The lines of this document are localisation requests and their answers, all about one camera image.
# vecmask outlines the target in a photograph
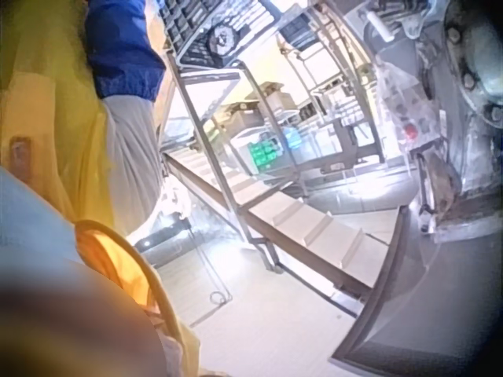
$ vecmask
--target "blue jacket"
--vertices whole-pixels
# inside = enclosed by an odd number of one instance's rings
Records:
[[[145,0],[89,0],[86,43],[100,98],[156,99],[166,67],[150,46]]]

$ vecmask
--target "yellow jacket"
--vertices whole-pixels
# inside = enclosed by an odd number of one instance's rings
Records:
[[[1,16],[0,164],[75,224],[90,268],[158,313],[163,332],[184,350],[184,375],[196,376],[199,341],[150,266],[110,229],[106,115],[79,38],[82,2],[17,0]]]

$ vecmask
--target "metal bolt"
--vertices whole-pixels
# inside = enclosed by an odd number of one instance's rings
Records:
[[[500,122],[503,119],[503,110],[498,106],[493,106],[490,111],[490,117],[493,122]]]
[[[460,32],[455,27],[451,27],[447,31],[447,38],[452,43],[456,44],[456,43],[459,43],[459,41],[461,40],[461,34],[460,34]]]
[[[471,73],[465,73],[464,76],[463,76],[463,86],[468,89],[468,90],[472,90],[473,88],[475,88],[475,79],[474,77],[472,76]]]

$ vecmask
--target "white handle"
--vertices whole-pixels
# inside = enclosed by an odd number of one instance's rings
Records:
[[[376,15],[375,12],[369,11],[367,13],[367,20],[376,28],[379,35],[385,42],[391,42],[395,39],[395,36],[391,32],[388,26]]]

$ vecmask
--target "black grid tray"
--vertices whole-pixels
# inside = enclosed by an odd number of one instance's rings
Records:
[[[281,13],[268,0],[158,0],[167,39],[181,67],[224,68],[273,27]],[[230,26],[236,45],[224,56],[212,53],[214,27]]]
[[[282,27],[280,33],[286,42],[301,52],[318,42],[318,37],[309,26],[309,17],[305,14]]]

